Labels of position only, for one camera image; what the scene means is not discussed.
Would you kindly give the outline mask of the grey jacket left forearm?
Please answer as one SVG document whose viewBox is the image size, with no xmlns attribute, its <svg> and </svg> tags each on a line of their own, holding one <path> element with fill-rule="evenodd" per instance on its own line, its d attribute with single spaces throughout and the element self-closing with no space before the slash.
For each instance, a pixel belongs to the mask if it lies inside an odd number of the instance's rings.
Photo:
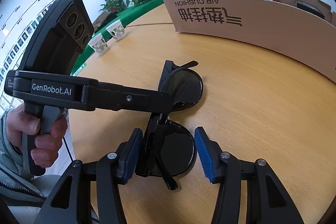
<svg viewBox="0 0 336 224">
<path fill-rule="evenodd" d="M 23 111 L 23 105 L 1 115 L 1 198 L 18 223 L 34 223 L 58 175 L 35 177 L 23 168 L 22 135 L 35 136 L 41 122 Z M 35 138 L 31 157 L 42 168 L 51 167 L 59 157 L 68 124 L 65 116 L 51 126 L 51 132 Z"/>
</svg>

